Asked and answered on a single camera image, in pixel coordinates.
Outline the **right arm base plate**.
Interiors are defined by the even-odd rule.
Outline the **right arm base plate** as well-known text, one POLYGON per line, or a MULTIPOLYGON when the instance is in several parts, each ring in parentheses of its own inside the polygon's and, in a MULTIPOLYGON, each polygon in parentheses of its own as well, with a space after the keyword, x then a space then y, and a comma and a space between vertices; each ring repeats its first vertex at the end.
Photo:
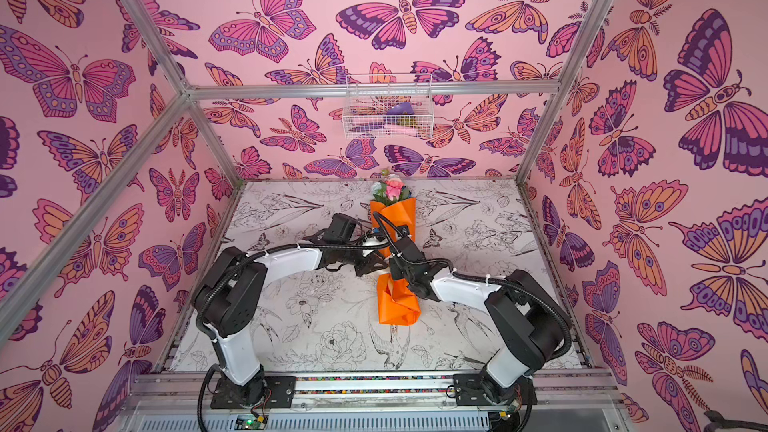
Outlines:
POLYGON ((456 373, 448 395, 459 406, 527 406, 536 405, 533 381, 521 376, 512 385, 502 386, 496 383, 485 371, 456 373))

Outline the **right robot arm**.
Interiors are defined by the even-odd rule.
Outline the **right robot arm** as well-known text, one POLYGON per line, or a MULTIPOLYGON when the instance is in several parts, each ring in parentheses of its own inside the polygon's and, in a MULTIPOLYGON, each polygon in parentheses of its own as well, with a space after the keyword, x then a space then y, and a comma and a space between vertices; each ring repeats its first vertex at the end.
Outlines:
POLYGON ((514 385, 572 347, 572 322, 525 270, 506 277, 461 273, 445 258, 428 259, 408 237, 391 239, 390 265, 418 298, 485 312, 503 341, 479 374, 479 389, 493 404, 516 396, 514 385))

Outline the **pink fake rose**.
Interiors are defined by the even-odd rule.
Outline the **pink fake rose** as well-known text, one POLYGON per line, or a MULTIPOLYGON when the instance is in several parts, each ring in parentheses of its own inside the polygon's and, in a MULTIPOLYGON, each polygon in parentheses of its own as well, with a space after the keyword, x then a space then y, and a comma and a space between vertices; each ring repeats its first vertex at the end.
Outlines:
POLYGON ((381 198, 386 205, 393 205, 412 197, 410 188, 395 172, 383 171, 380 184, 382 186, 380 190, 381 198))

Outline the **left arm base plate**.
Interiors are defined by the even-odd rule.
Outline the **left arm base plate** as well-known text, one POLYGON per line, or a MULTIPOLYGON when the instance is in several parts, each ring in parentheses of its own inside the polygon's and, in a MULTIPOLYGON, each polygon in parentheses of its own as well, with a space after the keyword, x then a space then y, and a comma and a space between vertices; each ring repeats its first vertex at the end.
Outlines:
POLYGON ((297 377, 291 375, 256 377, 239 386, 226 376, 218 379, 210 402, 218 409, 290 409, 296 392, 297 377))

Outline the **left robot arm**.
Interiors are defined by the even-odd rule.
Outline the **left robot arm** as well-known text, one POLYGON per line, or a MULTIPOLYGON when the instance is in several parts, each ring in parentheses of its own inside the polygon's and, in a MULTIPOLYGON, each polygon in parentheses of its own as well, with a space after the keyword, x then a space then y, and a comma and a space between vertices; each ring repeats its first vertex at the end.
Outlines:
POLYGON ((195 327, 211 342, 216 371, 240 388, 263 380, 250 324, 266 286, 294 274, 329 270, 334 264, 360 269, 384 263, 386 235, 374 229, 356 237, 358 226, 356 219, 336 214, 328 227, 299 242, 256 252, 230 246, 220 252, 192 294, 195 327))

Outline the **orange wrapping paper sheet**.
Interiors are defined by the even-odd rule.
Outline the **orange wrapping paper sheet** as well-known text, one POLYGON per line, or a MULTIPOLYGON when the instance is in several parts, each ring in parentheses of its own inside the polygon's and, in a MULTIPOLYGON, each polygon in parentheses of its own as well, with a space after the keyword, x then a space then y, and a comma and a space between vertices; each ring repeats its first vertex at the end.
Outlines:
MULTIPOLYGON (((381 213, 397 226, 408 226, 412 238, 416 233, 416 199, 409 198, 393 205, 385 206, 377 201, 370 202, 371 212, 381 213)), ((416 295, 407 287, 404 278, 394 278, 395 269, 378 278, 376 291, 378 317, 381 324, 392 326, 414 325, 421 314, 416 295)))

